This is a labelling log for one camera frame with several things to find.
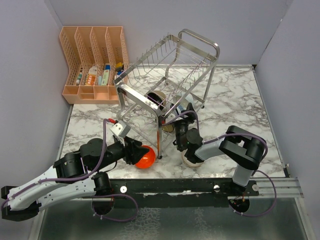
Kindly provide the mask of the red bowl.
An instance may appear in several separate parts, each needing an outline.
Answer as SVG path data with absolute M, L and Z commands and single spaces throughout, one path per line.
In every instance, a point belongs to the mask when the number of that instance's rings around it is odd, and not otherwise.
M 139 169 L 147 169 L 154 164 L 156 160 L 156 153 L 153 148 L 148 145 L 142 145 L 142 147 L 148 149 L 149 151 L 139 160 L 138 163 L 135 164 L 135 166 Z

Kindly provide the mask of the beige speckled bowl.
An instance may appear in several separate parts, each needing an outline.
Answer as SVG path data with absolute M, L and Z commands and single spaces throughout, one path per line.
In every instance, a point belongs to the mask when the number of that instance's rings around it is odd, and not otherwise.
M 181 153 L 181 157 L 184 163 L 191 168 L 198 168 L 204 163 L 203 160 L 201 160 L 199 157 L 197 157 L 193 153 L 188 153 L 187 150 L 184 150 Z

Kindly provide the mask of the blue and white bowl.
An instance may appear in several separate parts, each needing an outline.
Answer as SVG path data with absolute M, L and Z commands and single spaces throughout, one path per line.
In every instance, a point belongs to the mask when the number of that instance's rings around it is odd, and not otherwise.
M 173 111 L 173 114 L 175 115 L 175 116 L 178 116 L 178 115 L 180 115 L 182 112 L 184 112 L 184 111 L 189 111 L 190 110 L 190 108 L 188 107 L 188 105 L 190 104 L 187 104 L 188 102 L 185 100 L 185 99 L 183 99 L 177 106 L 176 106 L 176 108 L 175 108 L 175 110 Z

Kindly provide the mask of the dark patterned cream-inside bowl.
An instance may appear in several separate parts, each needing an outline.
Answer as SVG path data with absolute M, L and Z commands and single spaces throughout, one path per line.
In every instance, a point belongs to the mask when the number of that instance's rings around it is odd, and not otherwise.
M 166 133 L 172 133 L 174 131 L 174 125 L 172 123 L 166 124 L 165 122 L 163 122 L 162 130 Z

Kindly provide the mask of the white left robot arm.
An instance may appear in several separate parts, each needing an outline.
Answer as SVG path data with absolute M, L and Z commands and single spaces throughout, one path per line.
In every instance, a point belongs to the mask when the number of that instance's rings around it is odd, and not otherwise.
M 21 222 L 67 200 L 113 196 L 109 176 L 102 169 L 119 160 L 134 165 L 150 151 L 138 140 L 124 140 L 125 143 L 115 140 L 107 145 L 101 138 L 93 138 L 79 150 L 66 153 L 34 180 L 21 186 L 2 187 L 1 217 Z

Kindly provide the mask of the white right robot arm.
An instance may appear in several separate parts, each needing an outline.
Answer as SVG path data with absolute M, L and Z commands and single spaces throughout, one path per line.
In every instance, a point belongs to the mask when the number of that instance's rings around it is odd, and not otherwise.
M 198 167 L 204 161 L 226 155 L 237 163 L 229 189 L 240 196 L 248 189 L 248 183 L 261 161 L 268 153 L 267 142 L 253 133 L 232 125 L 225 134 L 204 141 L 197 128 L 189 128 L 193 121 L 181 119 L 174 122 L 177 150 L 189 166 Z

